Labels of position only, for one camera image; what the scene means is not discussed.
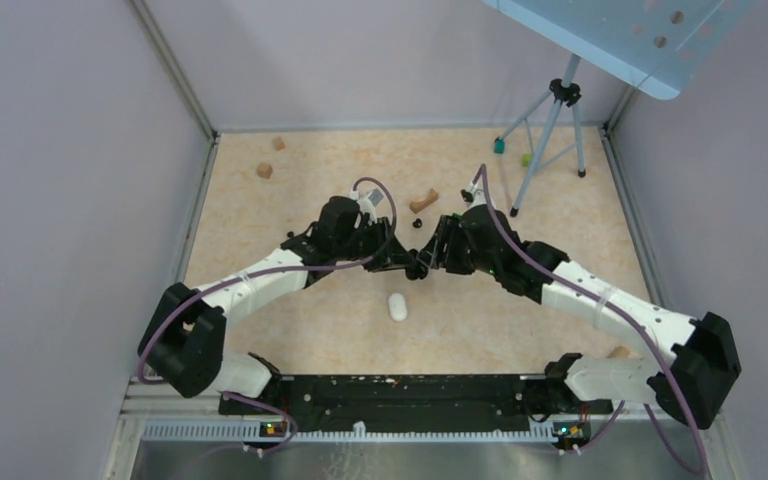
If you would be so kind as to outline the black earbud charging case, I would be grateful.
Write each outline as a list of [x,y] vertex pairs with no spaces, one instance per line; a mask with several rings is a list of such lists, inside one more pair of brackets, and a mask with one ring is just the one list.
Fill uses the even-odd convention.
[[429,268],[422,251],[411,249],[411,264],[405,269],[405,276],[410,281],[423,280],[428,276]]

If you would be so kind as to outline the white earbud charging case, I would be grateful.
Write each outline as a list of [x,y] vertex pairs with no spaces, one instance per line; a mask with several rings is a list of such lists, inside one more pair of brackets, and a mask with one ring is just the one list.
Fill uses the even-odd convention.
[[403,294],[393,293],[387,300],[388,313],[395,322],[402,322],[408,318],[407,301]]

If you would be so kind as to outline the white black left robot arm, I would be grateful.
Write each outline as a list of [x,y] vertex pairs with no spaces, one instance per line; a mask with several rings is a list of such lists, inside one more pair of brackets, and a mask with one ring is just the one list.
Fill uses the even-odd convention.
[[274,410],[281,397],[277,369],[255,354],[227,352],[227,330],[285,295],[355,267],[402,270],[410,280],[427,273],[416,251],[397,241],[394,223],[376,217],[369,201],[333,196],[306,231],[252,266],[207,285],[168,287],[138,346],[139,379],[167,383],[184,398],[230,391],[257,413]]

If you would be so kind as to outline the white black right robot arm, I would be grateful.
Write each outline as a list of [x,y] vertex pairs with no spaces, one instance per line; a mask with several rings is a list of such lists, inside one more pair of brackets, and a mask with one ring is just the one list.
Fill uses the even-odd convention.
[[458,275],[486,273],[504,290],[579,317],[640,354],[607,360],[578,353],[555,362],[549,404],[572,412],[584,401],[656,404],[684,425],[708,429],[739,378],[733,331],[722,316],[700,318],[635,297],[547,243],[519,238],[505,215],[484,205],[443,215],[418,261]]

